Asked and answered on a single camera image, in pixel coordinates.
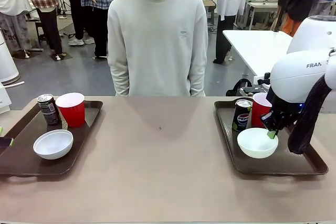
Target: man in white sweatshirt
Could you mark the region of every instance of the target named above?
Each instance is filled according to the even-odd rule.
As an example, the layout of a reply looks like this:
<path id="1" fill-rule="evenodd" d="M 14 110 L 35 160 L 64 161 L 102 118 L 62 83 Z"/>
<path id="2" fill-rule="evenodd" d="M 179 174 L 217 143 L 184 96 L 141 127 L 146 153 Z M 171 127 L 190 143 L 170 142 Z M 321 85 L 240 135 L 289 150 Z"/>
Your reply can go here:
<path id="1" fill-rule="evenodd" d="M 109 65 L 118 96 L 204 96 L 208 46 L 202 0 L 114 0 Z"/>

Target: orange pants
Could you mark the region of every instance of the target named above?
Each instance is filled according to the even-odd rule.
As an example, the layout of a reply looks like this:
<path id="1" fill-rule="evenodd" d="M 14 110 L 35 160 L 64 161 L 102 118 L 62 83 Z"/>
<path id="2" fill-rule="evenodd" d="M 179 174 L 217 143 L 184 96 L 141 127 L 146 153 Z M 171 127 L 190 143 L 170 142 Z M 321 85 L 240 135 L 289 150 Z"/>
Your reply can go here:
<path id="1" fill-rule="evenodd" d="M 282 28 L 282 31 L 290 36 L 294 36 L 296 31 L 299 29 L 302 21 L 294 21 L 287 14 L 285 25 Z"/>

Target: gray pants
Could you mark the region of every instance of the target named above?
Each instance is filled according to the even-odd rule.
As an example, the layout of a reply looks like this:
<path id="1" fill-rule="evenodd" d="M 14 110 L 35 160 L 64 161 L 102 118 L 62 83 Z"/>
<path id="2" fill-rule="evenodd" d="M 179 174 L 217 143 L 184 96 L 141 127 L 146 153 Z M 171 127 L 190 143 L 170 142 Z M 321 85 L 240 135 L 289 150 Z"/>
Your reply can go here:
<path id="1" fill-rule="evenodd" d="M 0 13 L 0 27 L 11 52 L 31 49 L 25 14 L 9 16 Z"/>
<path id="2" fill-rule="evenodd" d="M 310 10 L 309 17 L 315 15 L 329 15 L 332 1 L 316 0 Z"/>

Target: metal pole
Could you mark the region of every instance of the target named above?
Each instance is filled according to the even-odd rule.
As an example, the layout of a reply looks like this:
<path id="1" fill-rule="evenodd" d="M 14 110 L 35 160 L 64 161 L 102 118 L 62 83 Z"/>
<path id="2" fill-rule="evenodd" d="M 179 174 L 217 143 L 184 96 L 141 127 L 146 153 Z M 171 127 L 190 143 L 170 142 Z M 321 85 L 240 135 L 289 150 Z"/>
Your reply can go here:
<path id="1" fill-rule="evenodd" d="M 285 0 L 285 1 L 284 1 L 284 2 L 285 2 L 285 5 L 282 6 L 281 9 L 280 9 L 280 14 L 279 14 L 279 16 L 278 16 L 278 20 L 277 20 L 277 23 L 276 23 L 276 25 L 275 25 L 274 31 L 279 31 L 279 28 L 280 28 L 280 26 L 281 26 L 281 22 L 282 22 L 282 17 L 283 17 L 283 15 L 284 15 L 284 13 L 285 13 L 285 10 L 286 10 L 286 8 L 287 8 L 288 1 L 289 1 L 289 0 Z"/>

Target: pepsi can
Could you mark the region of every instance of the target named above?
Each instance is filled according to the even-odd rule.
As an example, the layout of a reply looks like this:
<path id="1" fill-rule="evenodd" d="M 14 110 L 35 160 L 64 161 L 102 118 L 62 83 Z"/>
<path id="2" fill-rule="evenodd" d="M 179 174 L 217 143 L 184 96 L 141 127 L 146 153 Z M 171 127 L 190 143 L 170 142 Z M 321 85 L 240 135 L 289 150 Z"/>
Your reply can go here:
<path id="1" fill-rule="evenodd" d="M 252 108 L 252 102 L 240 99 L 236 102 L 235 116 L 233 117 L 232 129 L 237 132 L 246 130 L 248 118 Z"/>

